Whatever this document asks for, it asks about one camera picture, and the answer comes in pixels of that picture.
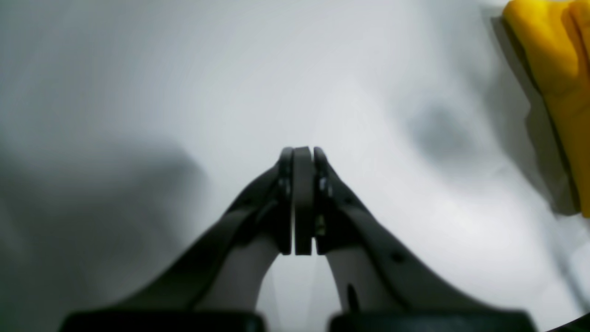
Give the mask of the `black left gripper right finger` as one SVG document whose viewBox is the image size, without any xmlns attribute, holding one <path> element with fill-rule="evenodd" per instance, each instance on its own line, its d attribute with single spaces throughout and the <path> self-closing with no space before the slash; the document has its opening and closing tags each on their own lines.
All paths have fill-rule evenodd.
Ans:
<svg viewBox="0 0 590 332">
<path fill-rule="evenodd" d="M 342 313 L 330 332 L 533 332 L 527 313 L 499 309 L 445 281 L 379 224 L 322 149 L 294 150 L 295 252 L 323 255 Z"/>
</svg>

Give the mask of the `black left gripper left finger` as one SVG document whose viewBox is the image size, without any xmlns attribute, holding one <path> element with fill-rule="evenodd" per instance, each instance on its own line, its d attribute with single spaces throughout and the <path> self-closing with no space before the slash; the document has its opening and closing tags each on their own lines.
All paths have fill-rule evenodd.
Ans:
<svg viewBox="0 0 590 332">
<path fill-rule="evenodd" d="M 291 253 L 293 148 L 254 179 L 223 216 L 155 280 L 101 309 L 65 319 L 62 332 L 263 332 L 263 279 Z"/>
</svg>

